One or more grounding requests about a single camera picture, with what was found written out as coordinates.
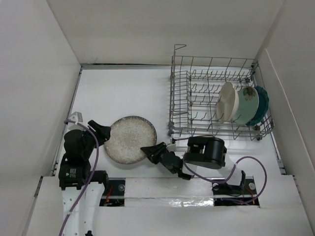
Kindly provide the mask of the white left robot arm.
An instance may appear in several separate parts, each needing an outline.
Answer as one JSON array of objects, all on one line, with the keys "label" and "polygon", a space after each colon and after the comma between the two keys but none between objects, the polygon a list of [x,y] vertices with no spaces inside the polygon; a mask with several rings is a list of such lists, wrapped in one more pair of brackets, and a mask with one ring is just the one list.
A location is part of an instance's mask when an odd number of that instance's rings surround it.
[{"label": "white left robot arm", "polygon": [[66,120],[80,128],[64,136],[65,153],[58,174],[63,198],[61,236],[94,236],[95,219],[102,195],[109,191],[109,177],[105,170],[96,170],[89,158],[110,139],[111,128],[94,120],[87,125]]}]

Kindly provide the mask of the teal scalloped plate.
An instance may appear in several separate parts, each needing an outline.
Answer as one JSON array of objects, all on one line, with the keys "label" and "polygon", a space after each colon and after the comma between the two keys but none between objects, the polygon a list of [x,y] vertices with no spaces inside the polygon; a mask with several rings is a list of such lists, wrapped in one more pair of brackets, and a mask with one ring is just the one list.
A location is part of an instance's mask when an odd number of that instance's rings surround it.
[{"label": "teal scalloped plate", "polygon": [[246,126],[255,126],[260,123],[269,109],[270,99],[267,90],[261,86],[255,86],[254,88],[258,92],[259,105],[254,117],[246,124]]}]

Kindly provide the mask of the mint green flower plate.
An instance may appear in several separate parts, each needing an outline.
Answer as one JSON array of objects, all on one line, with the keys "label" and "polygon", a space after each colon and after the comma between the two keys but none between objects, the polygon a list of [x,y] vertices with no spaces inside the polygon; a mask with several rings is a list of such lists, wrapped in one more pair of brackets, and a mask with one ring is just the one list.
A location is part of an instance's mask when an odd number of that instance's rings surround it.
[{"label": "mint green flower plate", "polygon": [[237,125],[245,125],[255,116],[259,106],[258,92],[254,87],[244,87],[238,91],[239,106],[232,120]]}]

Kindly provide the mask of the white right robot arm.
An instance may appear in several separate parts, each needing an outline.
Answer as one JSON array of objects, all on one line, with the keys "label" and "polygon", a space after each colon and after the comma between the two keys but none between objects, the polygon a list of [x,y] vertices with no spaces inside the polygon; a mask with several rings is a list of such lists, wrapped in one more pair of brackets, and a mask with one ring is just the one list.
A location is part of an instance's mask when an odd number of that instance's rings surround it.
[{"label": "white right robot arm", "polygon": [[[160,163],[179,178],[191,180],[193,177],[199,177],[212,183],[213,190],[220,191],[222,195],[238,197],[244,194],[246,174],[234,163],[228,164],[225,161],[227,148],[224,140],[216,137],[193,136],[187,138],[187,141],[188,149],[182,158],[174,151],[170,151],[169,146],[164,142],[140,149],[151,163],[155,165]],[[217,170],[224,179],[210,180],[197,174],[189,165]]]}]

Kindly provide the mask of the cream divided plate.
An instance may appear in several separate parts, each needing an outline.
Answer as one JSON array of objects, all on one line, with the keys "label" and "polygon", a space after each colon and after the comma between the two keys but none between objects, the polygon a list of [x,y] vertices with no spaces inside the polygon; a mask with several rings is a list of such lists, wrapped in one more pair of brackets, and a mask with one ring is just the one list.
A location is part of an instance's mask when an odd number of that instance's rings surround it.
[{"label": "cream divided plate", "polygon": [[239,107],[239,96],[235,86],[226,82],[219,92],[216,113],[219,123],[231,121]]}]

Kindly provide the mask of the speckled brown round plate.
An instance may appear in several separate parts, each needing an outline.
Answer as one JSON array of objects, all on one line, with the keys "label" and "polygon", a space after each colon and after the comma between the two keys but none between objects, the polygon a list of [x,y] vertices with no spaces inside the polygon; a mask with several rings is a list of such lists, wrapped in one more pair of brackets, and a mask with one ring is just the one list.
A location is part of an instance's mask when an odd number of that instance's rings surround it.
[{"label": "speckled brown round plate", "polygon": [[111,125],[111,137],[104,144],[106,154],[116,163],[135,164],[146,158],[142,147],[157,143],[155,127],[147,119],[127,116]]}]

